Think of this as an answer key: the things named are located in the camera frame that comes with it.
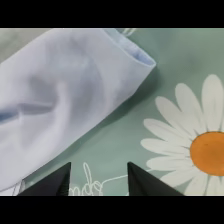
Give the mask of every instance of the white petal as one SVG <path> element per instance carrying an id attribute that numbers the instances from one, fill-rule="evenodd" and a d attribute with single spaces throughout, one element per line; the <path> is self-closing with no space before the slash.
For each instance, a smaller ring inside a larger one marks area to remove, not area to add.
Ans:
<path id="1" fill-rule="evenodd" d="M 165 97 L 156 98 L 156 106 L 161 115 L 169 122 L 181 136 L 189 139 L 195 139 L 197 137 L 193 128 L 189 125 L 180 110 Z"/>
<path id="2" fill-rule="evenodd" d="M 161 121 L 145 119 L 144 125 L 154 135 L 174 145 L 190 147 L 192 143 L 189 139 L 182 137 L 176 129 Z"/>
<path id="3" fill-rule="evenodd" d="M 216 75 L 209 75 L 204 81 L 202 105 L 208 131 L 220 130 L 223 112 L 223 87 Z"/>
<path id="4" fill-rule="evenodd" d="M 207 196 L 224 196 L 223 180 L 221 183 L 220 177 L 211 176 L 208 183 L 206 195 Z"/>
<path id="5" fill-rule="evenodd" d="M 187 196 L 202 196 L 205 193 L 208 182 L 208 174 L 199 171 L 185 190 Z"/>
<path id="6" fill-rule="evenodd" d="M 193 166 L 193 162 L 190 158 L 182 157 L 156 157 L 147 161 L 146 165 L 153 170 L 158 171 L 172 171 L 187 169 Z"/>
<path id="7" fill-rule="evenodd" d="M 159 139 L 147 138 L 141 141 L 141 145 L 154 153 L 163 155 L 184 155 L 190 156 L 190 150 L 181 146 L 173 146 L 169 142 L 165 142 Z"/>
<path id="8" fill-rule="evenodd" d="M 192 90 L 187 85 L 180 83 L 176 86 L 175 94 L 177 103 L 184 114 L 184 120 L 198 134 L 205 133 L 207 131 L 206 123 L 201 106 Z"/>
<path id="9" fill-rule="evenodd" d="M 198 169 L 191 167 L 185 170 L 177 170 L 166 174 L 160 180 L 171 187 L 177 187 L 195 177 L 198 174 Z"/>

